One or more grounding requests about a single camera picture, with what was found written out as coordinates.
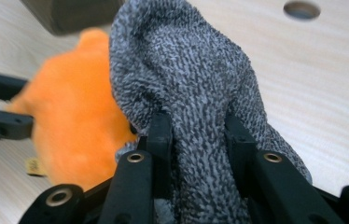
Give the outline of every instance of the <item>black bracket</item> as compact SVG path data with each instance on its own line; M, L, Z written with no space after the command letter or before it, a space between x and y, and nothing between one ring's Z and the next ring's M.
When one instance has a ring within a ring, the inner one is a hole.
M10 100L21 91L26 82L23 79L0 75L0 100ZM32 128L32 117L0 111L0 139L29 138Z
M153 160L144 150L122 155L113 178L85 192L76 185L47 189L20 224L153 223Z
M146 150L154 159L154 198L171 197L171 158L173 147L172 124L164 112L155 114L151 120Z
M340 199L316 189L283 154L257 151L242 122L226 119L230 165L253 223L349 223L349 186Z

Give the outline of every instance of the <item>gray sock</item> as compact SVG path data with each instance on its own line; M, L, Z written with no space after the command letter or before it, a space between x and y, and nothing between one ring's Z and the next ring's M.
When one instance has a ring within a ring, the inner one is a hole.
M287 155L312 181L297 153L268 124L247 56L189 3L130 0L115 18L110 41L113 94L133 126L147 135L154 113L171 116L174 197L156 202L164 204L156 207L160 223L248 222L227 157L227 115L241 119L258 149Z

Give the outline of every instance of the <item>plush fur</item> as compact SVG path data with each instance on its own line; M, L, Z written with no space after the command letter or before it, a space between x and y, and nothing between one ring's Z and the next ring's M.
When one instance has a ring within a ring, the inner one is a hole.
M111 177L115 153L135 140L111 95L108 36L82 33L77 47L43 64L8 111L35 118L32 139L50 181L90 189Z
M174 127L173 199L157 200L160 223L245 223L248 213L227 157L224 119L240 118L258 149L304 163L268 124L258 83L242 49L184 0L130 0L110 37L111 83L141 135L164 110Z

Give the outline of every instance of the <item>wooden table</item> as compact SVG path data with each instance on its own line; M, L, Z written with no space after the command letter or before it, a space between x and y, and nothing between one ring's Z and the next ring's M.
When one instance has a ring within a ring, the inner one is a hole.
M349 185L349 1L316 1L321 14L311 21L290 19L285 0L190 3L243 48L270 124L304 159L314 184L338 195ZM0 73L30 78L77 37L52 36L20 1L0 0ZM23 162L34 154L29 140L0 141L0 223L17 223L50 187L25 173Z

